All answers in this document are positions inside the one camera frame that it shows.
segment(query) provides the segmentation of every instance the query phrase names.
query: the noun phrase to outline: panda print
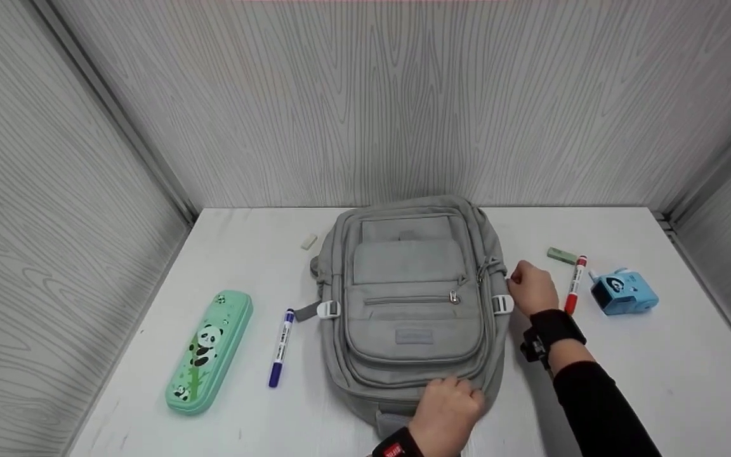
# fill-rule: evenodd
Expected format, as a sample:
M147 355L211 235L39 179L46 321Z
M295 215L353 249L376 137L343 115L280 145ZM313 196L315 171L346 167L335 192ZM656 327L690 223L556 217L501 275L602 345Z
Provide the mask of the panda print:
M216 358L216 350L214 347L218 344L221 336L224 334L224 330L214 327L211 324L207 324L203 327L197 335L198 347L194 348L194 344L189 345L188 350L191 351L191 365L194 367L201 367L207 362L211 362Z
M191 396L191 389L185 388L183 385L179 385L179 387L174 389L174 396L177 397L177 399L186 402L188 401L188 397Z

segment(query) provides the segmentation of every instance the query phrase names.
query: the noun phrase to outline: pencil sharpener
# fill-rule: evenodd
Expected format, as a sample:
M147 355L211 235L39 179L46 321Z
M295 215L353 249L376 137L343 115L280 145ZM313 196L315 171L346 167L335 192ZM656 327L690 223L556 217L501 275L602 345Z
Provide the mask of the pencil sharpener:
M607 315L647 312L659 304L642 275L626 268L595 277L591 295Z

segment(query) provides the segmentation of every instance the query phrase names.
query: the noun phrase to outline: hand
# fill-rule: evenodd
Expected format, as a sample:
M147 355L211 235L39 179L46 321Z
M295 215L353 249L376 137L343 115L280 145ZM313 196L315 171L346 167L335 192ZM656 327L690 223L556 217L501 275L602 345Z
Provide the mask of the hand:
M427 385L417 413L408 424L425 457L456 457L484 414L484 394L455 376Z
M528 318L541 310L557 308L558 299L555 283L549 272L522 260L507 280L515 307Z

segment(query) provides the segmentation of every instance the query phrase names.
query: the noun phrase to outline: mint green pencil case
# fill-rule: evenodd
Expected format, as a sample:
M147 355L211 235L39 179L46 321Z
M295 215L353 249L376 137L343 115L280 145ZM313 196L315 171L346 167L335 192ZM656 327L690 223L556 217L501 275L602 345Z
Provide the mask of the mint green pencil case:
M252 314L253 301L247 293L217 293L166 387L168 407L189 416L211 407Z

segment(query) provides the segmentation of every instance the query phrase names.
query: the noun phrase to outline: backpack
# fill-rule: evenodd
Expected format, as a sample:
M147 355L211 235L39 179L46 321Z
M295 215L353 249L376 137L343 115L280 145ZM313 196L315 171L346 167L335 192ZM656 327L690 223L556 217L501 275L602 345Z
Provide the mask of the backpack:
M337 217L310 265L322 356L337 396L385 439L407 425L427 383L456 375L487 410L504 374L513 300L483 211L443 195Z

